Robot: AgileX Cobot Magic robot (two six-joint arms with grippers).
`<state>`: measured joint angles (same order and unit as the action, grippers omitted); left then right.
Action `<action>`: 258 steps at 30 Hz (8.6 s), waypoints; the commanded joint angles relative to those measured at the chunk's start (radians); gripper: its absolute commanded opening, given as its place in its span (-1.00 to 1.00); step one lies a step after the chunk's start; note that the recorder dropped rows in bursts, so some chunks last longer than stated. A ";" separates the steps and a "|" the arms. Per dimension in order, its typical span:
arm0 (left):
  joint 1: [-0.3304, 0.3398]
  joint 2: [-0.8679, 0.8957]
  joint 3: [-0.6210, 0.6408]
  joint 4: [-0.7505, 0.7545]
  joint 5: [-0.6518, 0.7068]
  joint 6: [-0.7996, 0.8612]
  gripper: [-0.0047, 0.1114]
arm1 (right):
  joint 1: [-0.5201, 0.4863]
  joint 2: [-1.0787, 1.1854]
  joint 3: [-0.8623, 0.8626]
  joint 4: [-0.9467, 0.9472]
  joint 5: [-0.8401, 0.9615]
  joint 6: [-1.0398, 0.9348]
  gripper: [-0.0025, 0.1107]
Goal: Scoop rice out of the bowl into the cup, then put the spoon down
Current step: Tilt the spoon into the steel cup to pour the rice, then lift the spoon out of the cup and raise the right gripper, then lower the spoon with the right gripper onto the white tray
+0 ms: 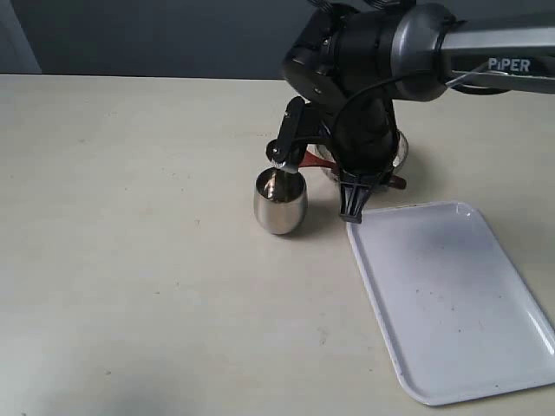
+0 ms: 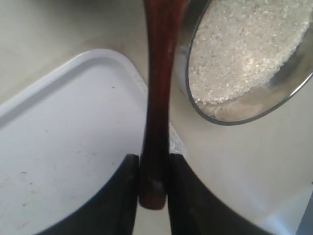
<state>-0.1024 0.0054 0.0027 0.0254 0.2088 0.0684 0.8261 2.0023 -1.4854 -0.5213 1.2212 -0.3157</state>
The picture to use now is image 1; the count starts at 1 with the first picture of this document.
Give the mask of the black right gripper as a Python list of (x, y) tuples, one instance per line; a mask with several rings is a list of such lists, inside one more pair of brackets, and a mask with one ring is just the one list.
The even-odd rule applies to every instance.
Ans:
[(288, 103), (265, 155), (273, 167), (293, 174), (307, 145), (324, 145), (339, 169), (339, 217), (352, 224), (362, 222), (398, 149), (388, 57), (398, 22), (395, 11), (319, 3), (282, 62), (299, 96)]

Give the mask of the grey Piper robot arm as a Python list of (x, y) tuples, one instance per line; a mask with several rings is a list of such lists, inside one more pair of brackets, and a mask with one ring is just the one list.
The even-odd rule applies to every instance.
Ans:
[(297, 96), (266, 155), (294, 173), (308, 146), (326, 147), (347, 222), (361, 222), (377, 189), (406, 185), (394, 172), (401, 141), (395, 101), (428, 102), (450, 88), (470, 95), (554, 90), (553, 14), (470, 22), (437, 3), (373, 1), (366, 12), (329, 1), (313, 6), (282, 63)]

